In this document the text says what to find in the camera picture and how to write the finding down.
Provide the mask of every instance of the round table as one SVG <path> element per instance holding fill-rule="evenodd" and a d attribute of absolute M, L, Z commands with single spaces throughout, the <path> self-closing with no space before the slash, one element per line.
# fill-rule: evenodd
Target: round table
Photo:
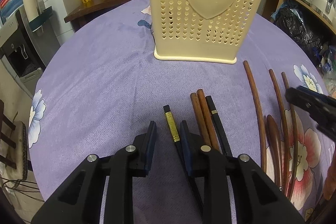
<path fill-rule="evenodd" d="M 304 52 L 259 15 L 234 65 L 157 60 L 151 31 L 137 24 L 142 19 L 151 23 L 151 16 L 141 13 L 148 5 L 149 0 L 133 0 L 107 12 L 76 32 L 55 54 L 36 87 L 33 108 L 39 109 L 29 133 L 31 161 L 42 196 L 48 199 L 87 155 L 113 155 L 145 133 L 154 120 L 157 142 L 152 169 L 146 178 L 133 179 L 135 223 L 201 223 L 163 106 L 170 105 L 177 125 L 185 119 L 190 131 L 198 133 L 189 96 L 202 88 L 215 102 L 233 155 L 246 153 L 260 164 L 258 124 L 243 61 L 250 64 L 263 114 L 271 114 L 279 130 L 270 68 L 286 109 L 282 71 L 290 86 L 303 85 L 303 75 L 308 74 L 321 92 L 327 91 Z M 299 155 L 308 165 L 302 160 L 298 166 L 292 202 L 305 217 L 321 195 L 335 146 L 314 132 L 315 122 L 306 112 L 298 108 L 296 112 Z"/>

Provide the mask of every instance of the gold chopstick band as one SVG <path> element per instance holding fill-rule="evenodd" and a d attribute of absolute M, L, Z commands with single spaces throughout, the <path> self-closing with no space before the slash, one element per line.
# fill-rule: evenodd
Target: gold chopstick band
<path fill-rule="evenodd" d="M 179 133 L 177 132 L 177 128 L 173 119 L 173 115 L 171 114 L 171 112 L 167 112 L 165 113 L 166 115 L 166 119 L 169 125 L 169 129 L 170 129 L 170 133 L 173 136 L 173 140 L 174 142 L 178 142 L 180 140 L 180 136 Z"/>

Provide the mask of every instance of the paper towel roll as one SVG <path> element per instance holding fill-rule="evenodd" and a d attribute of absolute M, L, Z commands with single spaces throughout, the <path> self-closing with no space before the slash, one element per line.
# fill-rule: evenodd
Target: paper towel roll
<path fill-rule="evenodd" d="M 23 0 L 23 5 L 26 10 L 28 21 L 31 22 L 39 16 L 36 0 Z"/>

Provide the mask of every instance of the white kettle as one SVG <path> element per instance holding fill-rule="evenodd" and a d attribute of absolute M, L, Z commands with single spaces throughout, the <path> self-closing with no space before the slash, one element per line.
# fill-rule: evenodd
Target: white kettle
<path fill-rule="evenodd" d="M 334 20 L 334 0 L 311 0 L 311 7 L 318 12 L 330 24 Z"/>

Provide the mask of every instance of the plastic basket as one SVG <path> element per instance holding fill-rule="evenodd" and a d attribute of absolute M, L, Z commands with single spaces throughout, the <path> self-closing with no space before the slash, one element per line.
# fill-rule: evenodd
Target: plastic basket
<path fill-rule="evenodd" d="M 234 64 L 261 0 L 150 0 L 160 60 Z"/>

